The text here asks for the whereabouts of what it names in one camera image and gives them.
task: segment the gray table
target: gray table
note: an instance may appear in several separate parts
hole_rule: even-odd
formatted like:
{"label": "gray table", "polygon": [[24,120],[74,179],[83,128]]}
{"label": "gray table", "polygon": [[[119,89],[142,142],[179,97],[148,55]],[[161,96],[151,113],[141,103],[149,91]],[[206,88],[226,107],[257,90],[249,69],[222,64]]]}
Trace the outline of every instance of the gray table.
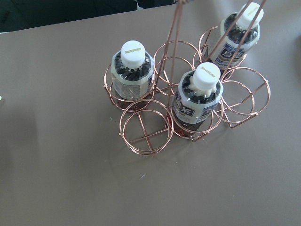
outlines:
{"label": "gray table", "polygon": [[[189,3],[181,39],[197,45],[244,3]],[[174,9],[0,35],[0,225],[301,224],[300,1],[267,2],[244,63],[269,80],[265,111],[198,143],[173,137],[156,156],[139,156],[118,135],[121,111],[102,75],[129,39],[154,54]]]}

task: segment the copper wire rack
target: copper wire rack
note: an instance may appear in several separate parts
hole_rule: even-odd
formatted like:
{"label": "copper wire rack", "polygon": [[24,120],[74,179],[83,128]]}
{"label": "copper wire rack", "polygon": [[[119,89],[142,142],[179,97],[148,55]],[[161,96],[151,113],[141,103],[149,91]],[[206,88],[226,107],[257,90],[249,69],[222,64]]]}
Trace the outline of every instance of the copper wire rack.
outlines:
{"label": "copper wire rack", "polygon": [[[209,117],[206,121],[206,125],[202,125],[197,131],[188,130],[183,127],[178,120],[176,119],[173,111],[171,110],[171,98],[175,94],[175,89],[177,89],[178,83],[174,82],[174,67],[176,65],[175,61],[180,60],[184,62],[187,66],[187,71],[194,70],[200,63],[207,62],[210,59],[210,56],[216,51],[217,47],[222,43],[223,38],[228,35],[229,31],[233,28],[236,21],[241,17],[245,9],[249,6],[252,2],[248,0],[245,7],[241,10],[241,12],[237,15],[237,18],[233,21],[231,26],[225,32],[225,34],[219,39],[217,44],[213,47],[213,51],[205,57],[205,52],[208,47],[208,39],[210,38],[211,31],[216,29],[217,27],[213,27],[205,31],[199,38],[198,47],[195,47],[191,43],[188,43],[184,40],[179,40],[179,30],[180,30],[180,23],[182,17],[182,8],[184,4],[188,3],[189,0],[179,0],[177,2],[176,10],[174,13],[174,18],[171,24],[171,28],[168,34],[168,38],[166,43],[160,46],[155,55],[154,55],[154,75],[152,78],[152,89],[149,93],[145,94],[138,100],[125,100],[121,97],[117,96],[114,93],[112,82],[108,82],[109,79],[108,74],[110,71],[110,65],[107,67],[105,74],[104,74],[104,88],[109,96],[110,101],[113,105],[117,108],[123,110],[123,113],[120,118],[119,122],[119,135],[124,140],[126,145],[135,153],[140,155],[153,155],[161,150],[163,150],[167,144],[170,142],[173,134],[176,134],[184,139],[191,140],[192,142],[198,141],[203,136],[209,134],[213,131],[221,122],[225,122],[229,125],[230,128],[237,127],[242,123],[256,117],[260,112],[262,112],[268,105],[270,100],[270,87],[268,80],[265,79],[259,72],[254,69],[241,67],[241,63],[245,60],[246,55],[242,59],[239,64],[234,67],[230,67],[231,62],[235,58],[240,49],[241,45],[243,44],[244,40],[248,32],[251,30],[252,25],[254,24],[260,10],[264,6],[266,0],[263,0],[258,8],[254,19],[252,20],[251,24],[249,25],[247,32],[245,32],[241,42],[239,43],[237,50],[234,52],[232,59],[229,62],[229,65],[225,68],[221,75],[221,82],[224,86],[227,85],[234,85],[239,87],[244,91],[243,95],[239,95],[237,99],[231,103],[228,103],[228,100],[224,97],[221,97],[219,101],[219,106],[216,110],[213,110],[211,113],[211,117]],[[184,45],[190,51],[193,51],[191,57],[182,57],[178,54],[177,49],[178,45]],[[169,47],[173,45],[172,52],[169,53]],[[163,51],[161,59],[156,62],[159,52]],[[170,68],[166,69],[166,63],[171,63]],[[252,75],[250,77],[256,77],[257,80],[260,80],[260,85],[257,87],[248,87],[245,85],[244,81],[240,81],[242,76],[240,75],[242,72],[249,72]],[[260,99],[265,99],[263,104],[259,107],[255,104],[255,95],[261,90],[261,95],[259,96]],[[264,90],[265,97],[262,97],[262,90]],[[166,104],[163,103],[162,97],[167,97]],[[240,108],[244,105],[247,105],[248,110],[242,111]],[[152,118],[147,118],[147,121],[155,121],[153,117],[159,117],[162,119],[160,128],[156,131],[148,132],[147,126],[145,123],[145,119],[143,119],[143,115],[146,113],[152,113]],[[135,127],[131,127],[131,121],[136,118],[139,121],[139,125],[141,129],[137,129],[138,125]],[[175,131],[175,128],[180,128],[181,130],[186,132],[186,135],[178,133]],[[135,138],[130,138],[128,136],[128,132],[134,131],[134,134],[137,135]],[[158,144],[156,141],[155,143],[151,142],[156,136],[164,137],[163,141]],[[147,144],[146,147],[141,148],[140,146],[136,146],[139,142],[145,142]]]}

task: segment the dark floor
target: dark floor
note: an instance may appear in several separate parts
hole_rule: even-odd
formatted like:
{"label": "dark floor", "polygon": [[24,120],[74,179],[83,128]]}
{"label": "dark floor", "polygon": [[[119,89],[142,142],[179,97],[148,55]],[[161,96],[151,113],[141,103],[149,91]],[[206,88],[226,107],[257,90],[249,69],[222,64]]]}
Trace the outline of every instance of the dark floor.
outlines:
{"label": "dark floor", "polygon": [[0,32],[169,5],[174,0],[0,0]]}

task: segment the bottle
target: bottle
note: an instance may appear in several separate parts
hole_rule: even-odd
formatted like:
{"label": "bottle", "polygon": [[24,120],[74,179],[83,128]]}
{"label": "bottle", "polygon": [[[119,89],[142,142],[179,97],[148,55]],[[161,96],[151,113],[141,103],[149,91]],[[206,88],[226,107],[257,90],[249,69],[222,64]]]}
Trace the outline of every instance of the bottle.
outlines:
{"label": "bottle", "polygon": [[[172,111],[184,128],[196,131],[218,105],[223,92],[220,76],[220,69],[210,62],[202,63],[182,76],[172,100]],[[174,131],[177,134],[192,135],[176,124]]]}
{"label": "bottle", "polygon": [[125,100],[140,99],[152,87],[153,58],[143,44],[130,40],[114,54],[111,63],[113,88]]}
{"label": "bottle", "polygon": [[[216,51],[211,55],[210,59],[208,60],[209,62],[213,62],[222,70],[227,67],[251,21],[255,17],[258,8],[259,5],[257,3],[250,3],[241,17],[237,20],[234,27],[230,30],[229,34],[224,38]],[[226,33],[227,29],[231,26],[238,14],[239,12],[232,13],[226,19],[221,21],[218,28],[212,30],[208,41],[209,54],[211,54],[218,40]],[[238,53],[233,59],[230,67],[237,65],[243,59],[243,56],[247,53],[247,51],[249,51],[255,44],[257,44],[260,36],[259,22],[262,17],[263,10],[261,10],[259,15],[257,16],[251,30],[249,31],[245,41],[243,42]]]}

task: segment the white cap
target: white cap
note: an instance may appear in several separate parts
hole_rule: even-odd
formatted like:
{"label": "white cap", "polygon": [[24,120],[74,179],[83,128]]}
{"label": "white cap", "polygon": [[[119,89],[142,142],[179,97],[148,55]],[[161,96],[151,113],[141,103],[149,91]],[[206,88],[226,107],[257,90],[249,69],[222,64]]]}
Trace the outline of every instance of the white cap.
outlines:
{"label": "white cap", "polygon": [[145,61],[145,48],[138,41],[127,41],[121,47],[121,61],[125,67],[134,69]]}
{"label": "white cap", "polygon": [[[241,8],[239,13],[244,9],[245,6],[246,6],[246,4]],[[244,13],[241,15],[241,17],[237,20],[237,22],[236,22],[237,26],[241,27],[244,30],[248,29],[251,21],[253,20],[253,18],[255,17],[255,14],[258,11],[259,6],[260,5],[258,5],[255,2],[251,2],[250,5],[244,11]],[[256,27],[257,24],[262,19],[262,17],[263,17],[263,9],[260,10],[260,13],[258,14],[258,16],[255,19],[254,24],[251,28]]]}
{"label": "white cap", "polygon": [[198,89],[209,90],[216,86],[220,76],[221,71],[218,66],[210,62],[205,62],[196,68],[192,80]]}

